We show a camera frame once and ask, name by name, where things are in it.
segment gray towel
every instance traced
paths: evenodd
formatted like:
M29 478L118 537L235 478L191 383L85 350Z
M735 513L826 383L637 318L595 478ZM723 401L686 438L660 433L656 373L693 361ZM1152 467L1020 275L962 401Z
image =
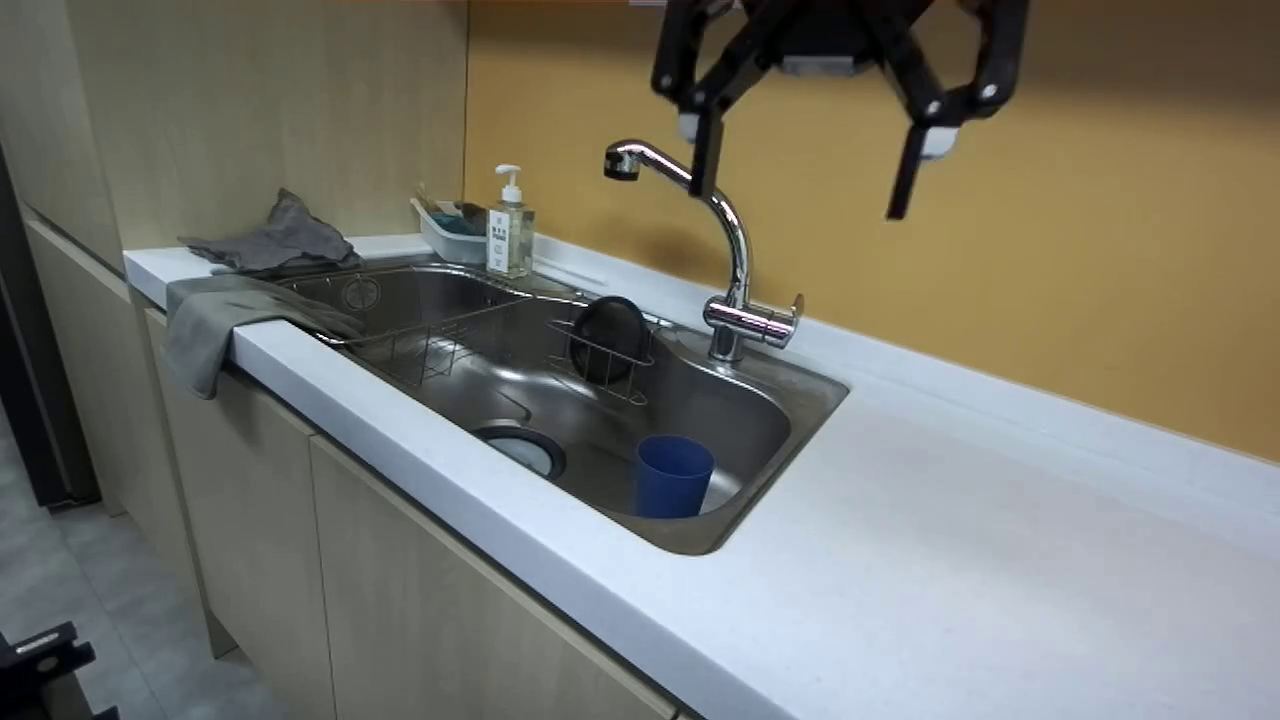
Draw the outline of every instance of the gray towel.
M243 236L188 241L195 258L243 275L282 275L298 268L347 268L355 249L288 190L277 191L268 219Z
M200 397L216 397L231 330L255 320L297 320L314 333L351 338L355 320L253 275L202 275L169 287L164 365Z

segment soap bottle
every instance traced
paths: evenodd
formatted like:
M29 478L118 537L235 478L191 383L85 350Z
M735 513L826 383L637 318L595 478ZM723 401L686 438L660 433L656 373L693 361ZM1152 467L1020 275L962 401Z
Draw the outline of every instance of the soap bottle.
M503 176L501 208L487 212L487 271L527 275L531 271L531 212L518 191L518 163L496 163Z

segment faucet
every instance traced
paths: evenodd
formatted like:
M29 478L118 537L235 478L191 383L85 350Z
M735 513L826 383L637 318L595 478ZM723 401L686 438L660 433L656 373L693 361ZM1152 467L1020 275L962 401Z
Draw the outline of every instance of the faucet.
M693 174L645 140L616 140L604 148L604 176L608 181L639 181L639 163L656 169L660 176L668 176L683 191L693 190ZM783 350L796 338L804 297L796 297L791 318L756 308L748 299L748 285L751 285L748 230L719 190L708 191L704 206L712 208L712 215L728 241L728 287L723 287L723 297L712 297L704 303L704 324L712 330L708 365L715 373L730 373L743 340Z

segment robotic arm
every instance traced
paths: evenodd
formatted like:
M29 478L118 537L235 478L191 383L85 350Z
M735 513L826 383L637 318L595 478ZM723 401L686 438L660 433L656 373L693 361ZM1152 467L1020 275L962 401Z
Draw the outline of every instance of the robotic arm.
M1017 89L1027 0L956 0L980 22L974 71L940 89L911 23L933 0L743 0L748 23L696 76L712 22L730 0L668 0L650 89L678 107L693 136L693 196L715 191L723 113L768 71L861 71L880 64L911 116L889 215L907 215L921 162L946 155L962 119L990 116Z

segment kitchen sink basin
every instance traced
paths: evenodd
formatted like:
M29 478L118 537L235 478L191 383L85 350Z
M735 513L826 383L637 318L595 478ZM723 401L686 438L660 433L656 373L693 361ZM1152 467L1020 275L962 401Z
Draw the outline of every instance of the kitchen sink basin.
M708 338L673 324L648 324L645 358L595 352L591 361L619 370L588 381L573 361L588 299L565 285L531 293L425 266L314 275L297 293L367 330L336 344L343 358L637 537L686 555L719 550L847 397L842 383L759 352L719 376L704 370ZM630 458L656 433L698 442L715 458L698 518L630 518Z

